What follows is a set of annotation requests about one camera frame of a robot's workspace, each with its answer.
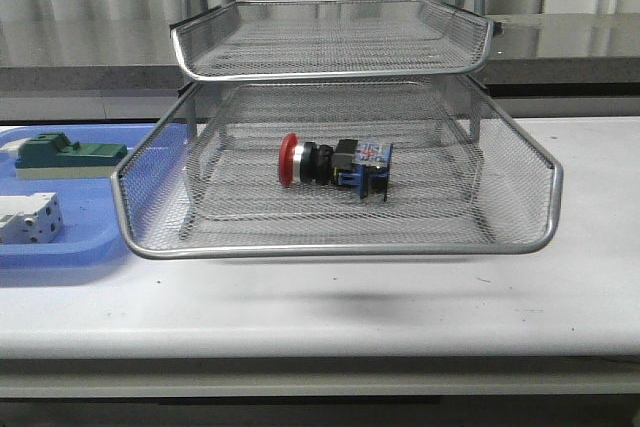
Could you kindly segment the red emergency stop button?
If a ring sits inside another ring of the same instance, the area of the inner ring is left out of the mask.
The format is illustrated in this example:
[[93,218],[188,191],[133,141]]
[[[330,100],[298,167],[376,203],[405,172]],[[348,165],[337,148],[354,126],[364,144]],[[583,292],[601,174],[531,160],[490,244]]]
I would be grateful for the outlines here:
[[382,193],[386,201],[393,149],[392,143],[358,139],[340,139],[332,147],[288,133],[279,148],[278,180],[283,187],[331,184],[352,189],[360,199]]

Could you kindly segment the blue plastic tray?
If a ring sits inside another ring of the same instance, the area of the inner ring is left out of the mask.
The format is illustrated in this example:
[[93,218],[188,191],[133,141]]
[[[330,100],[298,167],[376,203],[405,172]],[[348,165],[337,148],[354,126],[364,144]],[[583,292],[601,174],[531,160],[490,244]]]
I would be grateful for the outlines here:
[[[150,123],[30,125],[2,131],[1,143],[58,131],[80,143],[119,143],[132,149],[151,128]],[[1,155],[1,193],[56,193],[62,229],[49,243],[3,245],[2,268],[77,267],[99,261],[111,247],[123,245],[108,178],[20,180],[14,164],[15,160],[7,154]]]

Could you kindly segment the white circuit breaker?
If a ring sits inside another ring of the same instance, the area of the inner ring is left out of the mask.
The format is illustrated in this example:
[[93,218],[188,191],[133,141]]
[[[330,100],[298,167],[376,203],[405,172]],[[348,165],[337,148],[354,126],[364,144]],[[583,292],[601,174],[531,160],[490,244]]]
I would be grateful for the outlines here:
[[54,192],[1,197],[1,243],[50,243],[62,230],[63,216]]

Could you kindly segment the grey stone counter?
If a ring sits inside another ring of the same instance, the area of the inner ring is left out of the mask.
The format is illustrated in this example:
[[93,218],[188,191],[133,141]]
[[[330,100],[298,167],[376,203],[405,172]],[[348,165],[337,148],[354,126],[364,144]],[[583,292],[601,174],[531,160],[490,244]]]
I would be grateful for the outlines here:
[[[639,16],[497,15],[475,78],[497,97],[636,96]],[[16,21],[1,26],[4,91],[176,90],[183,75],[159,20]]]

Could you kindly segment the green and beige switch block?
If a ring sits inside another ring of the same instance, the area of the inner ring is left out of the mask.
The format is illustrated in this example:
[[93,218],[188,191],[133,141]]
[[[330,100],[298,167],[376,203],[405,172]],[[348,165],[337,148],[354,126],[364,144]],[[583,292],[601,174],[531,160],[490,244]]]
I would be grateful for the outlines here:
[[15,170],[20,179],[102,178],[126,155],[125,144],[72,141],[63,132],[45,132],[21,144]]

